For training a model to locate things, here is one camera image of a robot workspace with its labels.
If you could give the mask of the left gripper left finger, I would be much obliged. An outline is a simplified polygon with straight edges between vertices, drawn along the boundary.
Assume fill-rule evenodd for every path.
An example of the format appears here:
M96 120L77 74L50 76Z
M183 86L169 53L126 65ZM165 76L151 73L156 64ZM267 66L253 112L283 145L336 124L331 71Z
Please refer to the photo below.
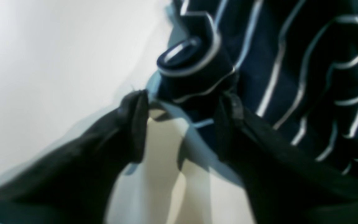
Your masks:
M103 223L119 174L143 160L148 118L148 91L126 95L81 136L0 186L0 224Z

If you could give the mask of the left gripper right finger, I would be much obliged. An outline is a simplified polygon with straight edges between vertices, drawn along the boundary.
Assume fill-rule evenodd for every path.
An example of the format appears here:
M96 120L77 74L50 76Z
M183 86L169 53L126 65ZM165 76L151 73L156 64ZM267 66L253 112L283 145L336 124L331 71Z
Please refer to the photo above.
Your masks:
M358 180L315 162L233 93L214 115L218 158L240 176L258 224L358 224Z

